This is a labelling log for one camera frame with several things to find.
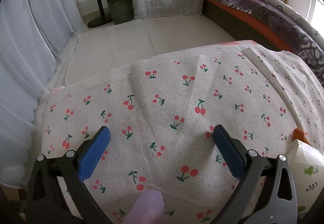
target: white curtain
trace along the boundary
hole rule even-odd
[[[35,129],[33,110],[73,33],[85,25],[74,0],[0,3],[0,182],[19,187]]]

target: purple patterned blanket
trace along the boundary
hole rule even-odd
[[[280,36],[310,67],[324,85],[324,52],[322,48],[292,19],[261,0],[216,0],[226,6],[248,13]]]

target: orange bed frame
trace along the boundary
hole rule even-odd
[[[206,0],[206,1],[209,1],[210,3],[218,6],[219,8],[223,9],[224,11],[230,13],[231,15],[235,16],[236,18],[248,24],[250,27],[258,31],[260,34],[262,34],[266,39],[271,41],[271,43],[273,43],[278,49],[289,51],[295,54],[294,50],[281,37],[279,37],[276,33],[274,33],[268,26],[261,23],[260,21],[250,16],[249,14],[228,7],[216,0]]]

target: black trash bin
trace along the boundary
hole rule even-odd
[[[133,20],[134,14],[133,14],[132,0],[106,0],[106,1],[109,7],[109,12],[111,13],[115,25]]]

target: blue gripper pad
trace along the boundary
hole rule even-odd
[[[213,141],[221,152],[222,157],[225,160],[233,177],[236,177],[241,182],[243,182],[246,176],[244,172],[244,161],[229,139],[230,136],[227,136],[225,132],[219,127],[219,125],[215,126],[213,131]]]
[[[109,142],[110,131],[107,127],[103,127],[79,162],[78,177],[81,182],[91,177]]]

